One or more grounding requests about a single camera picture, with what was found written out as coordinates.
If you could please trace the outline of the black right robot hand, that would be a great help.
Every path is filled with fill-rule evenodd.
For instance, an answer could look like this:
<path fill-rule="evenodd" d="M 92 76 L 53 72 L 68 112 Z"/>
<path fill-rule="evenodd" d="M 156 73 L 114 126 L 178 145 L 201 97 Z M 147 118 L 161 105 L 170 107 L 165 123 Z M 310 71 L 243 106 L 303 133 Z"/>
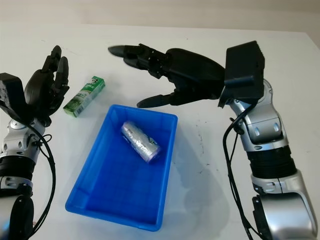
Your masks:
<path fill-rule="evenodd" d="M 166 77 L 175 89 L 141 100 L 138 108 L 155 108 L 165 105 L 179 106 L 200 100 L 216 100 L 224 88 L 225 69 L 217 62 L 194 52 L 171 48 L 165 53 L 149 46 L 115 45 L 108 51 L 130 67 L 148 71 L 160 79 Z"/>

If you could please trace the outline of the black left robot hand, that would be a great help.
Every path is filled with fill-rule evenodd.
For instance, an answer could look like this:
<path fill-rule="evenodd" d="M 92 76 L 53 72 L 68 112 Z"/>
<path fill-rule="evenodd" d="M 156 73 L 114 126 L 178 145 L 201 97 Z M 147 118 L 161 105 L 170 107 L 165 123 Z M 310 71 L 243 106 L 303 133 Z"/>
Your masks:
<path fill-rule="evenodd" d="M 34 117 L 46 127 L 51 124 L 50 116 L 59 109 L 70 88 L 68 77 L 68 59 L 62 56 L 61 47 L 56 45 L 24 89 L 26 103 Z"/>

